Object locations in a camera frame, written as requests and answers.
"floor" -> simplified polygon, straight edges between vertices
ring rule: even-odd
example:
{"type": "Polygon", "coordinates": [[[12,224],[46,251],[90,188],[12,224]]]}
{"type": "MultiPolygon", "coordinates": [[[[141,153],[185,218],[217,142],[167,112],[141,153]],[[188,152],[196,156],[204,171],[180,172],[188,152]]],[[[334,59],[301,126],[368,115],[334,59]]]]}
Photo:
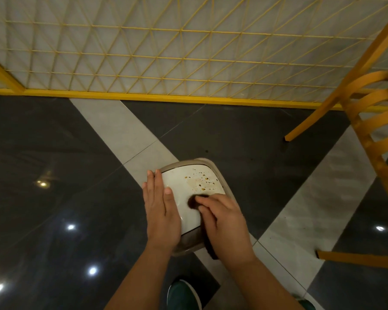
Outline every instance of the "floor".
{"type": "MultiPolygon", "coordinates": [[[[388,270],[314,255],[388,255],[388,197],[343,113],[282,140],[310,113],[0,96],[0,309],[103,309],[145,246],[146,170],[197,157],[222,172],[290,293],[316,310],[388,309],[388,270]]],[[[247,308],[202,249],[171,259],[161,309],[179,276],[205,309],[247,308]]]]}

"yellow grid panel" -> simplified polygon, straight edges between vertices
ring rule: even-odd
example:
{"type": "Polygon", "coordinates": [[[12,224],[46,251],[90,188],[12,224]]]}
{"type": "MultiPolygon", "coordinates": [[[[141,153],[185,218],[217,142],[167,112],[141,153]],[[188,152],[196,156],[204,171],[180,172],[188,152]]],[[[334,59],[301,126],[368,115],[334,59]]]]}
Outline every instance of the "yellow grid panel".
{"type": "Polygon", "coordinates": [[[0,0],[0,64],[29,89],[322,101],[387,22],[388,0],[0,0]]]}

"wooden chair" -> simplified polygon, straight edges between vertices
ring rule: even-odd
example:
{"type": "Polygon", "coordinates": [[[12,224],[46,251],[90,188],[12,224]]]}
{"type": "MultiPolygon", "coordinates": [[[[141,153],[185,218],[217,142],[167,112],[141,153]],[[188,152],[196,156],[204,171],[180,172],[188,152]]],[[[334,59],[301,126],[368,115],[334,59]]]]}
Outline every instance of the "wooden chair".
{"type": "MultiPolygon", "coordinates": [[[[285,140],[291,141],[295,139],[339,102],[348,116],[362,147],[365,149],[377,176],[381,179],[383,187],[388,194],[388,165],[382,158],[382,154],[388,152],[388,137],[378,142],[373,141],[371,137],[371,133],[374,130],[388,124],[388,110],[366,120],[362,120],[359,116],[359,114],[364,112],[368,107],[388,100],[388,89],[363,89],[365,86],[372,83],[388,81],[388,71],[378,71],[365,75],[372,64],[387,48],[388,24],[365,51],[357,64],[342,80],[335,91],[332,92],[322,105],[307,119],[287,134],[285,140]],[[355,94],[363,94],[365,96],[359,100],[353,101],[351,96],[353,97],[355,94]]],[[[325,252],[319,250],[316,252],[316,255],[318,258],[324,260],[388,268],[388,256],[325,252]]]]}

